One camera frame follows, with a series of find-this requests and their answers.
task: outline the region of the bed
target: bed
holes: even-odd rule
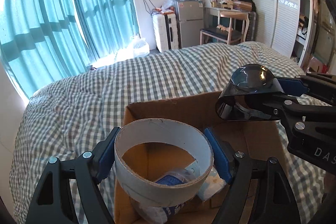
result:
[[[262,64],[276,76],[303,73],[293,61],[258,42],[237,46],[210,43],[126,60],[37,91],[23,115],[10,172],[18,223],[25,221],[36,184],[51,156],[68,160],[92,150],[114,126],[122,126],[124,109],[130,103],[222,90],[231,74],[247,63]],[[308,96],[299,101],[321,104]],[[288,153],[288,140],[279,122],[278,129],[301,220],[307,223],[321,202],[324,172]],[[71,189],[79,223],[86,223],[73,181]],[[100,184],[100,191],[112,213],[113,172]]]

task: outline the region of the mini fridge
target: mini fridge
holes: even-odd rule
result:
[[[176,1],[175,12],[179,47],[199,45],[200,30],[204,28],[203,2],[199,0]]]

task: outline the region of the wooden chair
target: wooden chair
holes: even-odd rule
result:
[[[208,42],[209,37],[216,38],[220,41],[226,42],[228,45],[239,44],[240,42],[245,42],[247,31],[250,25],[249,14],[248,13],[237,13],[236,11],[230,10],[225,11],[221,14],[221,17],[230,18],[229,31],[221,31],[215,27],[201,29],[199,44],[204,44],[204,37],[206,38],[205,43]],[[243,27],[241,33],[232,28],[232,20],[238,19],[243,21]]]

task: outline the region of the box on desk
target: box on desk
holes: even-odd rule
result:
[[[189,124],[201,132],[212,126],[220,133],[234,150],[240,150],[258,160],[278,158],[286,170],[285,157],[274,122],[224,122],[215,112],[215,103],[220,92],[204,93],[176,99],[134,103],[126,107],[124,125],[145,118],[162,118]],[[156,180],[162,175],[162,168],[174,163],[187,166],[193,161],[186,151],[163,143],[146,143],[129,149],[123,159],[137,174],[148,180]],[[253,206],[255,181],[251,181],[250,193],[241,217],[241,223],[247,223]],[[188,201],[185,207],[168,223],[175,224],[211,224],[228,191],[228,185],[210,200],[202,202],[198,197]],[[130,197],[116,180],[115,184],[115,222],[116,224],[144,224],[131,205]]]
[[[240,0],[234,0],[233,1],[233,8],[237,9],[237,10],[243,10],[243,11],[250,12],[250,11],[252,11],[252,3],[244,2],[244,1],[240,1]]]

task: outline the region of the floor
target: floor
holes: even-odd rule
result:
[[[159,53],[160,51],[157,48],[149,51],[149,54],[159,54]]]
[[[0,64],[0,196],[13,214],[13,199],[9,188],[14,141],[26,108]]]

